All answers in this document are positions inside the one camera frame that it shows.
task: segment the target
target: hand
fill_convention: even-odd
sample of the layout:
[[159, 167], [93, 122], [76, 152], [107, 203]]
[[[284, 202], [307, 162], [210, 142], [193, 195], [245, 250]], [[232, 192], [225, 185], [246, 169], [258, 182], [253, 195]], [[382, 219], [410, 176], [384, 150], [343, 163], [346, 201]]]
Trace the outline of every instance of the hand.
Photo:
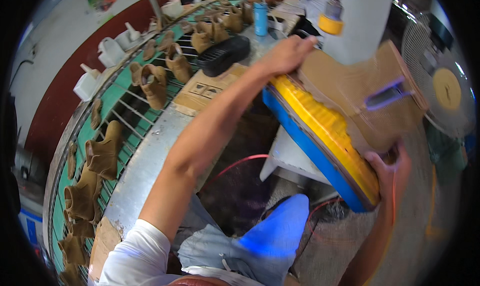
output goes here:
[[303, 63], [316, 43], [314, 36], [302, 39], [293, 35], [280, 41], [258, 64], [264, 66], [265, 73], [272, 76], [290, 73]]
[[398, 157], [393, 165], [386, 165], [380, 156], [374, 152], [365, 153], [365, 159], [375, 169], [380, 183], [380, 196], [382, 201], [387, 203], [393, 202], [393, 177], [395, 172], [395, 202], [399, 202], [402, 198], [407, 182], [409, 180], [412, 168], [412, 160], [405, 149], [403, 140], [396, 143]]

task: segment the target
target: blue tumbler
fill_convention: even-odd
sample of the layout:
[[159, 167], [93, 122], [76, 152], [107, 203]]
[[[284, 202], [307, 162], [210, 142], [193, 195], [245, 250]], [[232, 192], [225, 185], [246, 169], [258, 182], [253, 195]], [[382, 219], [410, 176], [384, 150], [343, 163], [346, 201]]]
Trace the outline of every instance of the blue tumbler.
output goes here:
[[255, 14], [255, 34], [262, 37], [266, 36], [268, 33], [267, 4], [255, 2], [253, 13]]

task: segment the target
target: red wall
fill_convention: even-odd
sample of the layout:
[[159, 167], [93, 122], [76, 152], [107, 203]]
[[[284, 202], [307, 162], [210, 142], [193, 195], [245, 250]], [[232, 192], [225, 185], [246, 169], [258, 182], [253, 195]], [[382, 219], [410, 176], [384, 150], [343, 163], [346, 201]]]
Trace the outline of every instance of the red wall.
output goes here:
[[[167, 0], [157, 0], [163, 5]], [[98, 45], [105, 37], [115, 38], [125, 31], [125, 22], [136, 30], [147, 29], [153, 10], [148, 0], [141, 0], [119, 13], [93, 33], [65, 62], [43, 96], [33, 117], [25, 141], [25, 149], [50, 164], [58, 141], [80, 103], [73, 92], [78, 79], [84, 74], [81, 63], [103, 71], [105, 67], [98, 59]]]

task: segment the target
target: cardboard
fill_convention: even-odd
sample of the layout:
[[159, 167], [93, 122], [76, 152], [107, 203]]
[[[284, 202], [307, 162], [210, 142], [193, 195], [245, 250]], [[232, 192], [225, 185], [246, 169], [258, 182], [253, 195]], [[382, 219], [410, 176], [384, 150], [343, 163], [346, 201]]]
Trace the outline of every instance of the cardboard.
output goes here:
[[88, 266], [88, 276], [93, 281], [100, 279], [103, 264], [113, 251], [115, 246], [121, 242], [120, 234], [112, 226], [107, 217], [103, 217], [96, 227], [95, 240], [93, 241], [92, 253], [90, 255], [90, 265]]
[[215, 96], [233, 84], [248, 67], [238, 63], [216, 77], [208, 77], [199, 70], [173, 100], [174, 107], [180, 113], [196, 116]]

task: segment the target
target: left hand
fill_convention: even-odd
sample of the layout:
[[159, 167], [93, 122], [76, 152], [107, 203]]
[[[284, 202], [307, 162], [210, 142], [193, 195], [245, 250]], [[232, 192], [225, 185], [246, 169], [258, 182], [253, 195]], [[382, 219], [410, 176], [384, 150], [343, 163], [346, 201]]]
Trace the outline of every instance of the left hand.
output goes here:
[[293, 35], [280, 41], [258, 61], [258, 64], [264, 66], [264, 72], [268, 75], [290, 73], [303, 63], [316, 43], [317, 38], [314, 36], [302, 39]]

